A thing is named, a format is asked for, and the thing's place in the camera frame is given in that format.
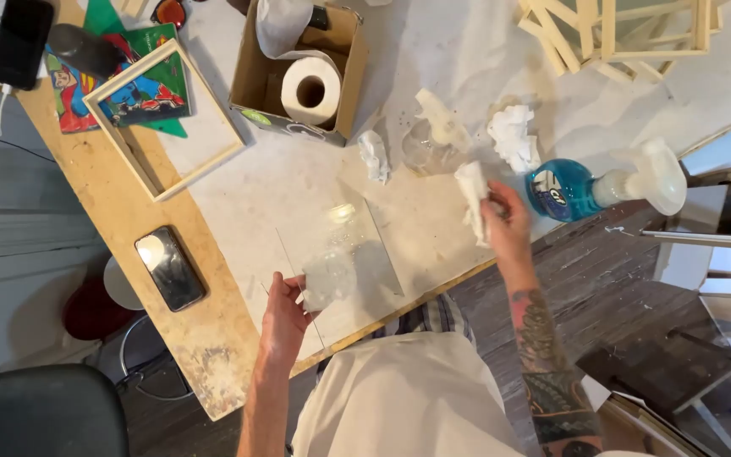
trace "phone screen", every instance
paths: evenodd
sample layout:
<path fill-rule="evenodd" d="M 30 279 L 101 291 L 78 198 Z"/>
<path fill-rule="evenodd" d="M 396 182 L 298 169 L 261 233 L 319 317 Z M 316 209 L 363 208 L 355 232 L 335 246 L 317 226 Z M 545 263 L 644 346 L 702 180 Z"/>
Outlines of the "phone screen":
<path fill-rule="evenodd" d="M 30 90 L 52 25 L 53 6 L 41 0 L 7 0 L 0 24 L 0 83 Z"/>
<path fill-rule="evenodd" d="M 171 311 L 181 311 L 205 296 L 205 289 L 168 227 L 156 229 L 134 246 Z"/>

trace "blue spray bottle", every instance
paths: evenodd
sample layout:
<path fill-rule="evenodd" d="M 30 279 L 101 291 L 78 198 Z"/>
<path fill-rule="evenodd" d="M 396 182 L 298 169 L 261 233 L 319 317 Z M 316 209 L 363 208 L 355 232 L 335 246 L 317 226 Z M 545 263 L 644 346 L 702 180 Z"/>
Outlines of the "blue spray bottle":
<path fill-rule="evenodd" d="M 664 215 L 679 212 L 687 197 L 687 182 L 675 154 L 658 138 L 641 151 L 615 153 L 633 162 L 637 171 L 611 170 L 595 178 L 588 168 L 569 159 L 543 163 L 525 177 L 534 210 L 562 222 L 581 220 L 624 200 L 646 199 Z"/>

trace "white t-shirt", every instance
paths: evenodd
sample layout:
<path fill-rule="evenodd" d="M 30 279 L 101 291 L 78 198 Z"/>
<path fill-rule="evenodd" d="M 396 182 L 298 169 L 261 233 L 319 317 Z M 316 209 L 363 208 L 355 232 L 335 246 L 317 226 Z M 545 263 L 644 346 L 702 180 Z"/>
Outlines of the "white t-shirt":
<path fill-rule="evenodd" d="M 340 351 L 298 419 L 295 455 L 522 455 L 489 368 L 459 333 Z M 606 452 L 604 455 L 643 455 Z"/>

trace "green paper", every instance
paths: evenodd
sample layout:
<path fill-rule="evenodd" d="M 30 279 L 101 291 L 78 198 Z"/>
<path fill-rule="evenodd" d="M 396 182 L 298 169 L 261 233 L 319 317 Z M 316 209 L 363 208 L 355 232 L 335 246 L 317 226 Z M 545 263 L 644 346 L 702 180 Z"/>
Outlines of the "green paper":
<path fill-rule="evenodd" d="M 119 16 L 110 0 L 89 0 L 84 17 L 84 30 L 103 35 L 105 33 L 125 32 L 126 27 L 120 22 Z M 187 138 L 188 133 L 178 119 L 165 119 L 144 122 L 143 127 L 165 132 L 179 138 Z"/>

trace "plaid shorts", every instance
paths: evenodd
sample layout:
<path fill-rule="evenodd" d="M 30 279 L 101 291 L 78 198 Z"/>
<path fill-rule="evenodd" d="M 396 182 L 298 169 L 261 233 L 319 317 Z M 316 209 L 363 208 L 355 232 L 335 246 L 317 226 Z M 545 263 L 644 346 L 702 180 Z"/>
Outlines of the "plaid shorts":
<path fill-rule="evenodd" d="M 470 322 L 467 321 L 467 317 L 462 314 L 462 310 L 459 309 L 459 306 L 447 292 L 413 308 L 399 318 L 385 324 L 384 327 L 377 328 L 354 344 L 358 344 L 360 341 L 370 341 L 413 332 L 458 332 L 464 335 L 475 347 L 475 337 L 472 328 L 470 328 Z M 320 382 L 323 371 L 329 365 L 330 360 L 331 357 L 323 360 L 318 365 L 318 382 Z"/>

